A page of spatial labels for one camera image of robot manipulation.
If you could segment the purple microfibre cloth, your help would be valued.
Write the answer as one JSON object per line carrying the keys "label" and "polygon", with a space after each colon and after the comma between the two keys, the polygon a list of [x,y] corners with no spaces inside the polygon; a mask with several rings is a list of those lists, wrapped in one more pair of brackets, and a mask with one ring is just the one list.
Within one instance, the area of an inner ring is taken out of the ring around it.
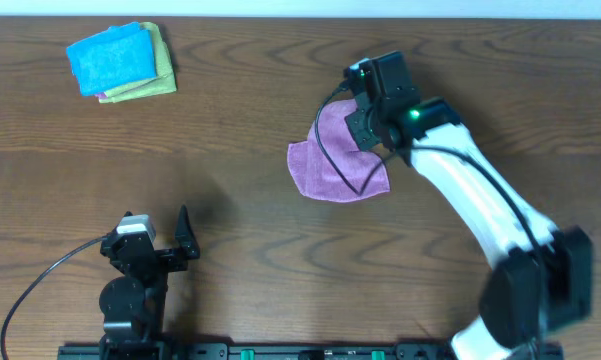
{"label": "purple microfibre cloth", "polygon": [[301,195],[351,203],[390,191],[380,156],[360,151],[348,130],[345,117],[355,109],[353,100],[326,105],[307,139],[288,146],[289,172]]}

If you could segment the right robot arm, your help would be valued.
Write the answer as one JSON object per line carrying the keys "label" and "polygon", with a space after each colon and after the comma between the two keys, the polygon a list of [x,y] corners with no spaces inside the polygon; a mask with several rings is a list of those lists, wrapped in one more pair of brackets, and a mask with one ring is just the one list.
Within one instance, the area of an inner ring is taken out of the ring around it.
{"label": "right robot arm", "polygon": [[461,116],[423,100],[402,53],[343,71],[357,108],[346,123],[357,147],[381,144],[430,181],[478,241],[491,273],[478,317],[450,341],[458,359],[560,359],[547,336],[591,313],[594,249],[578,226],[561,230],[488,162]]}

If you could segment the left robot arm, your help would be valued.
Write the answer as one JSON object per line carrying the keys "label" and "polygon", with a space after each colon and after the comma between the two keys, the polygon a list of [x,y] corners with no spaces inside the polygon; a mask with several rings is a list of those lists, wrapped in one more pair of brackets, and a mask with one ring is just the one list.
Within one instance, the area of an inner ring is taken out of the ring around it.
{"label": "left robot arm", "polygon": [[150,217],[126,213],[105,237],[100,253],[122,275],[101,291],[104,336],[101,359],[185,359],[184,345],[163,332],[168,276],[185,271],[201,255],[188,210],[179,210],[175,248],[156,250]]}

